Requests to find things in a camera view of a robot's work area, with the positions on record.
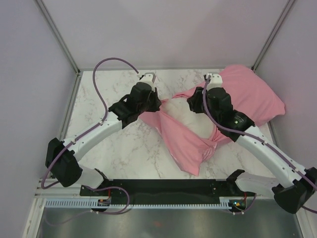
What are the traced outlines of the pink satin pillowcase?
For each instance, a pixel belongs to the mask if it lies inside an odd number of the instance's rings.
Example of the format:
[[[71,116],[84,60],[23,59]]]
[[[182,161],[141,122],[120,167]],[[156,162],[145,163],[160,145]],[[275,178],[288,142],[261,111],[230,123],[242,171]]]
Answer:
[[[204,113],[204,83],[161,101],[157,112],[144,112],[140,118],[161,135],[180,170],[199,175],[200,164],[209,159],[216,148],[230,142],[225,131],[215,123],[235,130],[242,129],[242,120],[251,119],[262,126],[276,116],[285,114],[285,105],[274,91],[251,69],[230,65],[212,76],[208,87],[207,106],[211,117]]]

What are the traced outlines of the aluminium frame post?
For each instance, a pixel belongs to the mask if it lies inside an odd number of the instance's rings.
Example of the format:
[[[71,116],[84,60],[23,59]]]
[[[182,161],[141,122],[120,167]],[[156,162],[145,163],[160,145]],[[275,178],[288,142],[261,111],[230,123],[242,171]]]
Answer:
[[[76,75],[79,75],[81,70],[78,67],[75,59],[73,58],[66,42],[64,41],[54,19],[52,18],[48,8],[46,7],[43,0],[34,0],[34,3],[38,7],[41,15],[43,16],[45,22],[47,23],[49,29],[51,30],[52,34],[54,35],[55,39],[57,40],[58,45],[60,46],[61,50],[63,51],[67,61],[70,63],[72,69],[74,70]]]
[[[279,31],[281,30],[285,20],[287,19],[288,15],[290,14],[292,8],[296,4],[297,0],[288,0],[281,11],[277,21],[275,22],[271,32],[269,33],[260,53],[258,54],[254,64],[251,66],[251,70],[256,72],[257,68],[260,66],[261,62],[263,61],[266,53],[268,52],[270,46],[272,45],[273,41],[277,37]]]

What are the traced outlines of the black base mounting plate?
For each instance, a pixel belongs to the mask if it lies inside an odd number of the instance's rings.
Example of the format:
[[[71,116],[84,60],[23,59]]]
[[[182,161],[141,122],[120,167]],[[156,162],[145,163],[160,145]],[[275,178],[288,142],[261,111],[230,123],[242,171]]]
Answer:
[[[130,201],[145,204],[197,204],[215,202],[220,197],[254,196],[251,192],[242,192],[232,181],[216,179],[114,179],[106,180],[100,188],[110,190],[92,191],[82,187],[81,196],[110,196],[115,202],[127,203],[127,196],[117,189],[125,189]]]

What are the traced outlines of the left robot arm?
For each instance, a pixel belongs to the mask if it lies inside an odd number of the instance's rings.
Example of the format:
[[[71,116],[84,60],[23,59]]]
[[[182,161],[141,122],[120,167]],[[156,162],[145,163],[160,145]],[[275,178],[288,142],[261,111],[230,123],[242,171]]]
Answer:
[[[48,144],[46,167],[63,187],[86,185],[96,195],[108,190],[105,175],[97,169],[80,166],[79,161],[97,144],[135,122],[144,112],[157,112],[161,106],[152,82],[138,82],[130,94],[114,103],[107,117],[94,126],[63,141],[52,139]]]

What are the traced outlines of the left aluminium frame post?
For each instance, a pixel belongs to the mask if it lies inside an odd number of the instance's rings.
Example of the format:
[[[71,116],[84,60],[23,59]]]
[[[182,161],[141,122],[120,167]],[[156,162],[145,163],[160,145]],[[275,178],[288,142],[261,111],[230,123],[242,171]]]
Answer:
[[[78,67],[75,59],[73,58],[66,42],[64,41],[54,19],[52,18],[48,8],[46,7],[43,0],[34,0],[34,3],[38,7],[41,15],[43,16],[45,22],[47,23],[49,29],[51,30],[52,34],[54,35],[55,39],[57,40],[58,45],[60,46],[61,50],[63,51],[67,61],[70,63],[72,69],[74,70],[76,75],[79,75],[81,70]]]

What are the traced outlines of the white pillow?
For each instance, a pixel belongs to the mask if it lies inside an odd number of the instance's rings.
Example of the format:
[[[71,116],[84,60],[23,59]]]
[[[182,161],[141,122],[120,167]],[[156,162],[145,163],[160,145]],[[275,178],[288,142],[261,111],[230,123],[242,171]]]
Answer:
[[[209,139],[212,136],[214,124],[205,114],[190,111],[186,98],[171,98],[163,104],[163,111],[187,127],[197,136]]]

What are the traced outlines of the aluminium front rail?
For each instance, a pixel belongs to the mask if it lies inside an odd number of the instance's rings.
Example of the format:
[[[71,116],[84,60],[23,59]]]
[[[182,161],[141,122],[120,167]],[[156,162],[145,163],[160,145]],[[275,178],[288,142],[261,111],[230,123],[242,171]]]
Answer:
[[[63,187],[60,183],[48,189],[42,189],[42,179],[39,180],[35,191],[36,198],[78,198],[80,196],[81,185],[73,184],[69,187]]]

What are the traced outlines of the right aluminium frame post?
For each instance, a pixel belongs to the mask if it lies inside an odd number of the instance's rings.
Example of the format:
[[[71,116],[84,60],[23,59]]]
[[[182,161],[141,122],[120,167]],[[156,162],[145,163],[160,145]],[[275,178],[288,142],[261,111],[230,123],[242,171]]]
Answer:
[[[271,32],[269,33],[260,53],[258,54],[254,64],[251,66],[251,70],[256,72],[257,68],[260,66],[261,62],[263,61],[266,53],[268,52],[270,46],[272,45],[273,41],[277,37],[279,31],[281,30],[285,20],[287,19],[288,15],[290,14],[292,8],[296,4],[297,0],[288,0],[281,11],[277,21],[275,22]]]

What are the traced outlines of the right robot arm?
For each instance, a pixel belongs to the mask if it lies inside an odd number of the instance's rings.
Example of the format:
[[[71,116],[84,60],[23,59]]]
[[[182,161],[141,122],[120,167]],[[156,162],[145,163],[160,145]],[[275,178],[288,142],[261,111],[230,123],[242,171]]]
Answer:
[[[269,142],[246,114],[233,108],[230,95],[222,87],[197,87],[187,102],[191,111],[207,115],[221,134],[247,149],[275,176],[269,179],[235,171],[236,178],[226,183],[229,194],[246,191],[272,197],[291,214],[305,208],[317,190],[315,167],[306,169]]]

